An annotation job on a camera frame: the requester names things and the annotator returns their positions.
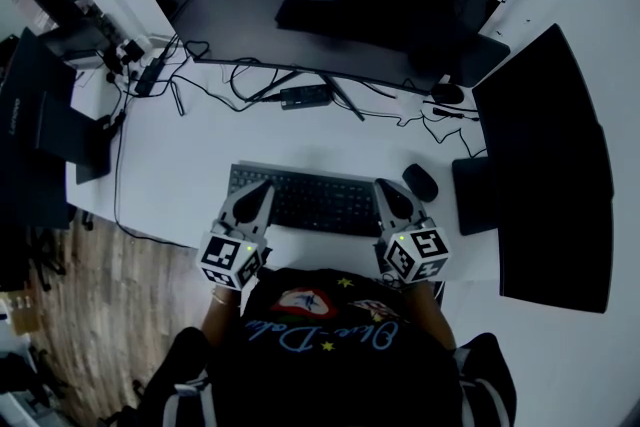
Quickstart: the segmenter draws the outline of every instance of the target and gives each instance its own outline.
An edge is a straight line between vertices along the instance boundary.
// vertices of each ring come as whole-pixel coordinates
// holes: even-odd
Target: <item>white cube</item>
[[[204,277],[215,285],[242,290],[264,265],[256,244],[206,232],[196,255]]]
[[[384,259],[405,283],[438,281],[438,276],[451,258],[449,248],[442,228],[405,231],[391,237]]]

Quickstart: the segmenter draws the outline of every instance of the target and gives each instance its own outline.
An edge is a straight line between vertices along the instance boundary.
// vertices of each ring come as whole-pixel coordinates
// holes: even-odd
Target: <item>black keyboard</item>
[[[229,194],[260,180],[270,180],[276,189],[271,224],[380,236],[372,182],[234,164]]]

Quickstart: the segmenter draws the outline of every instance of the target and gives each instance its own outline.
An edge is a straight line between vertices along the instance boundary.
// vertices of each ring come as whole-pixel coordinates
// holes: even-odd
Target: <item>computer mouse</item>
[[[437,103],[455,105],[464,102],[464,93],[455,84],[436,84],[431,88],[431,98]]]
[[[409,190],[421,201],[429,203],[436,199],[438,195],[438,184],[429,176],[429,173],[418,164],[411,164],[405,169],[404,173],[402,173],[402,178],[407,184],[407,187],[409,187]]]

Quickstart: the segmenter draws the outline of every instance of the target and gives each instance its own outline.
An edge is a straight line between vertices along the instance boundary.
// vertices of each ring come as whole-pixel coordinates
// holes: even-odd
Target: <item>white desk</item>
[[[160,79],[167,78],[174,68],[166,67]],[[231,67],[225,67],[227,77],[230,71]],[[240,106],[229,86],[222,83],[219,65],[190,62],[180,74]],[[272,70],[251,68],[236,79],[236,84],[249,95],[268,84],[272,75]],[[110,113],[117,91],[104,76],[104,69],[86,73],[76,85],[72,106],[96,118]],[[311,172],[387,178],[403,184],[402,172],[417,162],[440,189],[425,210],[436,225],[446,229],[452,245],[453,258],[444,278],[475,281],[499,277],[497,231],[470,237],[462,237],[458,231],[451,162],[467,158],[467,153],[457,135],[438,146],[420,121],[405,128],[396,127],[396,121],[388,118],[367,117],[361,122],[333,104],[283,111],[278,103],[265,103],[238,114],[194,86],[177,81],[185,117],[178,116],[170,91],[159,98],[136,99],[129,106],[119,176],[118,217],[123,225],[198,247],[202,233],[210,228],[226,198],[232,163],[259,162]],[[318,82],[313,75],[302,75],[286,87]],[[355,82],[338,82],[363,110],[401,112],[396,100]],[[154,92],[162,87],[164,84],[157,84]],[[409,103],[418,108],[420,102],[413,100]],[[425,105],[424,112],[436,118],[431,106]],[[459,126],[463,126],[472,152],[484,147],[479,123],[444,120],[430,124],[440,137]],[[112,145],[112,167],[116,150],[117,138]],[[100,180],[76,185],[75,166],[68,164],[67,199],[82,210],[113,220],[113,171]],[[274,268],[330,267],[378,276],[374,239],[279,226],[271,226],[266,236],[273,248],[269,264]]]

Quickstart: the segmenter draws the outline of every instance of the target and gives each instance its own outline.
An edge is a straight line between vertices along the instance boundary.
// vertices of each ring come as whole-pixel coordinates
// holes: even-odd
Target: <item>wooden floor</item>
[[[95,219],[59,235],[66,276],[48,274],[52,289],[38,303],[43,329],[32,336],[71,388],[64,411],[94,427],[125,404],[135,406],[131,382],[146,384],[173,337],[199,326],[211,287],[197,273],[194,250],[135,240]]]

